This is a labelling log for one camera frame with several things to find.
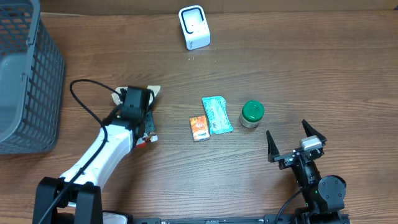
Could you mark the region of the teal tissue packet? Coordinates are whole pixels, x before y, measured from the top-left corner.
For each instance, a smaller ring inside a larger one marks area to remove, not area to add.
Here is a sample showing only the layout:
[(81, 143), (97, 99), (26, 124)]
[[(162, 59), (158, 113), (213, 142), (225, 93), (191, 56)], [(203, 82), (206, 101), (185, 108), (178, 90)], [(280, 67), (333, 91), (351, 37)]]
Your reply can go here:
[(226, 100), (222, 96), (203, 97), (202, 103), (209, 121), (211, 135), (233, 132), (226, 111)]

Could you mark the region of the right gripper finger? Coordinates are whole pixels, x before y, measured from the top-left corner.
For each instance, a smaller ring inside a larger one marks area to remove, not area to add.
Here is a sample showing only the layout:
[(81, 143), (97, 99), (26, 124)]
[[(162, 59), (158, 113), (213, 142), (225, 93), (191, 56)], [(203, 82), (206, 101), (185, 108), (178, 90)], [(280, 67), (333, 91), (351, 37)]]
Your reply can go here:
[(275, 158), (279, 157), (279, 150), (271, 136), (270, 131), (266, 131), (266, 136), (267, 136), (267, 146), (268, 146), (268, 161), (269, 162), (275, 162)]
[(302, 120), (302, 126), (307, 137), (316, 136), (322, 144), (326, 143), (327, 138), (324, 137), (321, 133), (319, 133), (316, 129), (314, 129), (305, 119)]

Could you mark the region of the green lid jar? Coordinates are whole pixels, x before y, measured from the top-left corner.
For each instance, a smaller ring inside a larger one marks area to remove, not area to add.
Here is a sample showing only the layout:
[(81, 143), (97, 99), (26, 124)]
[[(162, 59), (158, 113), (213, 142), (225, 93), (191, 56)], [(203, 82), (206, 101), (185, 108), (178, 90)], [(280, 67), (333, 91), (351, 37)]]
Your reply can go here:
[(255, 128), (262, 117), (265, 109), (260, 101), (250, 100), (245, 103), (239, 115), (240, 123), (246, 128)]

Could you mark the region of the orange snack packet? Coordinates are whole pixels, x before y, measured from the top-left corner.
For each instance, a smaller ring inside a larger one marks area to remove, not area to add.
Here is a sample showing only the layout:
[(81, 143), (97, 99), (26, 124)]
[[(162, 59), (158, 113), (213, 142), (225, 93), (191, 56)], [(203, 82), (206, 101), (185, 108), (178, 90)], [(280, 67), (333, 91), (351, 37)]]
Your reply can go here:
[(190, 118), (190, 127), (195, 142), (206, 141), (210, 138), (208, 122), (205, 115)]

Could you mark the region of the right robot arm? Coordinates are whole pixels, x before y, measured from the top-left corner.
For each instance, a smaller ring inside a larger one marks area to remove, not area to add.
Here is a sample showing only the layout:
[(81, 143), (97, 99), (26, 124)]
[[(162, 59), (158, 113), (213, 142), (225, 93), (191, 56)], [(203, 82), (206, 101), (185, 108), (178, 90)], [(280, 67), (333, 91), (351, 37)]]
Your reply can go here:
[[(302, 120), (302, 126), (307, 137), (300, 140), (298, 148), (284, 155), (279, 153), (271, 133), (266, 132), (268, 161), (278, 163), (280, 170), (292, 169), (298, 191), (283, 204), (276, 215), (265, 215), (264, 223), (349, 223), (349, 215), (340, 213), (345, 207), (345, 180), (338, 175), (322, 177), (315, 164), (315, 159), (324, 155), (327, 138), (306, 120)], [(283, 215), (286, 206), (300, 194), (306, 206), (297, 208), (293, 214)]]

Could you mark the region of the brown cookie bag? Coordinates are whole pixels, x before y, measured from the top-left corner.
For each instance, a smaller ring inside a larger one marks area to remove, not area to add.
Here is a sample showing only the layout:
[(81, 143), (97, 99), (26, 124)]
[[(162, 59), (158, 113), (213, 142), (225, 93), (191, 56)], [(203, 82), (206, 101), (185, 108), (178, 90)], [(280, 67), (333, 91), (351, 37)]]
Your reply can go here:
[(116, 92), (112, 93), (111, 97), (115, 105), (126, 104), (127, 106), (136, 107), (136, 104), (140, 105), (143, 103), (151, 106), (160, 89), (160, 85), (117, 87)]

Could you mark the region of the red snack bar wrapper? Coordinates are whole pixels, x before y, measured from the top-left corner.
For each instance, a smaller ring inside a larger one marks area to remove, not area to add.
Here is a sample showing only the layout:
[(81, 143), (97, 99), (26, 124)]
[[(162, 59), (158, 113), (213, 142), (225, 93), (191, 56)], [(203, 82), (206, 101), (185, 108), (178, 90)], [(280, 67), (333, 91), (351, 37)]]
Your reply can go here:
[(149, 143), (158, 141), (158, 139), (158, 135), (153, 131), (151, 131), (149, 134), (144, 133), (143, 137), (137, 140), (136, 147), (144, 147)]

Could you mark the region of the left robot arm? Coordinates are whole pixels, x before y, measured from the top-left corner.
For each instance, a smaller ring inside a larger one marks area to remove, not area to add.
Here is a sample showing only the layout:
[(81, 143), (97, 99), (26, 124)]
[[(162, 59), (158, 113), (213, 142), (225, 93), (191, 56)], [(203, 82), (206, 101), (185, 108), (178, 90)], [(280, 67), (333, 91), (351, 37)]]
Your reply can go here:
[(120, 104), (102, 122), (100, 132), (78, 162), (59, 178), (37, 186), (34, 223), (132, 223), (132, 215), (104, 211), (101, 191), (122, 158), (136, 147), (156, 141), (151, 86), (129, 86)]

